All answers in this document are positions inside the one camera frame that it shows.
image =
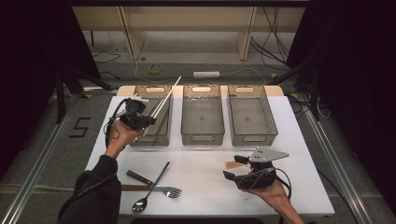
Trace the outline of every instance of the white table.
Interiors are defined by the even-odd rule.
[[[105,125],[119,102],[125,97],[115,96],[107,110]],[[316,167],[304,142],[301,130],[290,108],[287,97],[270,96],[269,103],[276,121],[278,136],[267,148],[285,151],[289,157],[273,161],[276,168],[284,170],[292,184],[291,203],[301,215],[329,216],[334,213],[326,190],[319,179]],[[225,134],[222,146],[194,147],[181,143],[182,98],[174,97],[171,137],[168,147],[127,147],[118,157],[118,178],[122,184],[141,184],[126,175],[132,170],[154,181],[167,161],[171,165],[162,186],[174,186],[183,190],[176,199],[153,192],[148,207],[141,214],[132,212],[132,205],[146,196],[146,191],[124,191],[121,196],[120,214],[135,217],[263,217],[276,212],[257,196],[237,189],[235,183],[226,180],[222,171],[225,162],[234,155],[250,156],[254,147],[233,147],[231,144],[229,115],[226,98],[222,98]],[[87,169],[91,170],[106,151],[105,135],[97,137]],[[247,166],[228,170],[245,175]],[[278,175],[287,181],[280,172]]]

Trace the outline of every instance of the hand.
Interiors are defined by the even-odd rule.
[[[263,199],[285,219],[286,223],[303,223],[297,211],[291,205],[282,183],[279,181],[275,180],[273,185],[266,189],[247,189],[247,192],[255,194]]]
[[[130,129],[119,119],[114,120],[112,128],[110,129],[110,136],[105,154],[116,159],[127,145],[132,144],[137,136],[143,134],[143,130]]]

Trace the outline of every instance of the wire mesh basket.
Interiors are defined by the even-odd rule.
[[[145,103],[146,109],[143,115],[147,116],[157,107],[162,99],[164,99],[172,86],[136,86],[134,93],[138,96],[148,99]],[[134,142],[134,146],[169,146],[170,127],[172,118],[172,95],[166,100],[163,108],[157,115],[157,121],[150,126],[145,136],[140,136]]]
[[[184,85],[183,145],[221,145],[224,120],[219,85]]]
[[[228,87],[233,146],[271,146],[277,128],[264,86]]]

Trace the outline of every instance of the metal rail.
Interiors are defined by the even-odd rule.
[[[23,185],[21,186],[20,191],[18,192],[17,196],[14,198],[13,202],[9,206],[6,215],[2,220],[2,224],[10,224],[16,223],[18,218],[20,217],[24,206],[26,205],[27,201],[32,194],[35,184],[38,181],[38,178],[41,176],[44,168],[46,167],[47,161],[50,158],[50,155],[55,148],[62,131],[64,130],[65,124],[69,120],[69,115],[71,111],[74,109],[77,101],[79,100],[79,95],[72,95],[70,101],[67,105],[66,112],[64,114],[64,118],[62,121],[57,124],[49,137],[46,145],[44,146],[43,150],[41,151],[40,155],[38,156],[35,165],[33,166],[31,172],[26,177]]]
[[[303,101],[309,101],[306,96],[304,95],[300,95],[300,96]],[[326,135],[326,132],[323,130],[320,121],[316,121],[316,119],[314,118],[314,116],[310,111],[307,111],[305,114],[308,118],[308,121],[315,135],[317,136],[320,142],[323,152],[326,155],[326,158],[330,166],[332,167],[332,171],[334,172],[335,177],[337,178],[342,191],[345,193],[345,197],[349,202],[357,220],[361,224],[373,223],[373,221],[370,219],[369,214],[367,213],[367,210],[365,208],[363,201],[361,200],[361,197],[359,196],[359,193],[356,191],[355,187],[352,184],[351,179],[347,175],[344,166],[338,159],[338,156],[334,151],[334,148],[332,147],[332,144],[330,143],[329,138]]]

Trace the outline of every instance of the silver spoon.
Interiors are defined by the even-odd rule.
[[[161,172],[161,174],[158,176],[157,180],[154,182],[154,184],[149,189],[148,195],[146,195],[145,198],[139,199],[136,203],[134,203],[134,206],[132,207],[133,212],[140,213],[143,210],[145,210],[146,206],[148,205],[148,197],[149,197],[150,193],[154,189],[154,186],[156,186],[158,184],[161,177],[163,177],[163,174],[165,173],[166,169],[168,169],[170,164],[171,164],[171,162],[169,161],[166,163],[165,167],[163,167],[163,171]]]

